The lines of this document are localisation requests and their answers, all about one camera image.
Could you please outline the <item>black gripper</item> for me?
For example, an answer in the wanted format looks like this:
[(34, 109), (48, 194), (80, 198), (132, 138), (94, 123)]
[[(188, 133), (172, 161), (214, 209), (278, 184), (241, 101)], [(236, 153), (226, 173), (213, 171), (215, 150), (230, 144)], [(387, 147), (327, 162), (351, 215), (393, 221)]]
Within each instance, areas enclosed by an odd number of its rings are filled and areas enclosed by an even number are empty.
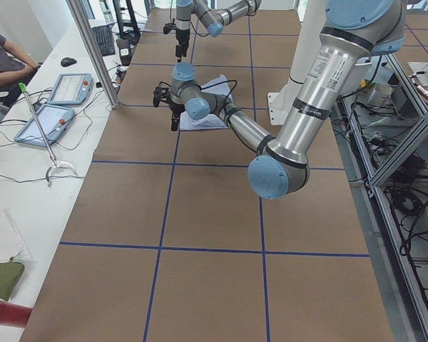
[(175, 31), (176, 39), (179, 44), (175, 46), (175, 56), (177, 58), (186, 57), (187, 45), (190, 41), (190, 22), (184, 21), (183, 23), (166, 23), (163, 27), (163, 33), (169, 34), (171, 31)]
[(172, 131), (178, 131), (180, 125), (180, 114), (184, 112), (184, 105), (176, 103), (171, 98), (170, 84), (160, 81), (153, 91), (153, 107), (158, 108), (161, 103), (168, 105), (173, 112), (171, 116)]

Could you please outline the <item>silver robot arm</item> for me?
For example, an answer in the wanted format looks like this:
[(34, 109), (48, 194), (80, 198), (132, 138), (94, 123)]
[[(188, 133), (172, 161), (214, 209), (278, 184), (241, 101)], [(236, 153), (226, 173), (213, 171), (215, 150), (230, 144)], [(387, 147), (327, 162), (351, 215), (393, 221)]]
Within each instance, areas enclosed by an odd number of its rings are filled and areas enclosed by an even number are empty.
[(195, 79), (190, 63), (179, 61), (168, 86), (157, 86), (153, 104), (168, 104), (172, 126), (187, 113), (200, 120), (218, 116), (255, 152), (248, 181), (260, 197), (273, 200), (301, 189), (308, 181), (307, 151), (341, 94), (356, 62), (401, 49), (406, 1), (328, 1), (320, 30), (320, 50), (304, 83), (290, 105), (278, 135), (250, 119), (226, 95), (207, 93)]
[(176, 1), (175, 18), (165, 24), (163, 33), (175, 31), (178, 42), (175, 46), (177, 62), (181, 62), (183, 57), (187, 56), (192, 15), (197, 16), (209, 35), (216, 37), (232, 22), (244, 16), (254, 16), (261, 3), (261, 0), (244, 0), (226, 9), (211, 10), (207, 1)]

